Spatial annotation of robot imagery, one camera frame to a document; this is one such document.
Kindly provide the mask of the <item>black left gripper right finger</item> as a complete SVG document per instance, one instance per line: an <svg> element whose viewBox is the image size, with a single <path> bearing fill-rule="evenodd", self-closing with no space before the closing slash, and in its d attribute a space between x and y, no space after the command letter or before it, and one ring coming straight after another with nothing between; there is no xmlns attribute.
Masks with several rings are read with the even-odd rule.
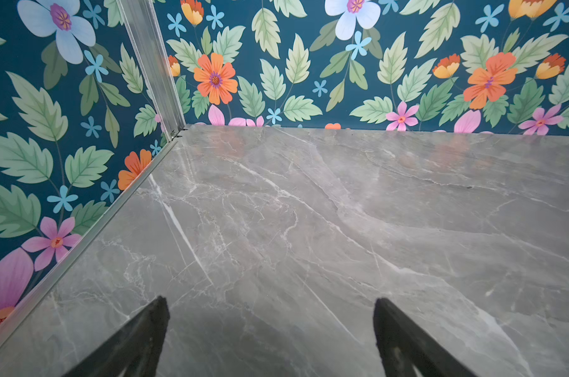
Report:
<svg viewBox="0 0 569 377"><path fill-rule="evenodd" d="M475 377L388 298L376 300L373 328L387 376Z"/></svg>

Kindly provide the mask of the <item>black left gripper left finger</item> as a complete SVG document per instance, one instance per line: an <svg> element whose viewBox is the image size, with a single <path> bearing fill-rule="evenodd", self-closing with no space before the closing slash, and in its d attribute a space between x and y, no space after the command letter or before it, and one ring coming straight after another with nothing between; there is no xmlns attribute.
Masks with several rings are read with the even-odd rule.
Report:
<svg viewBox="0 0 569 377"><path fill-rule="evenodd" d="M155 298L67 376L155 376L170 320L167 300Z"/></svg>

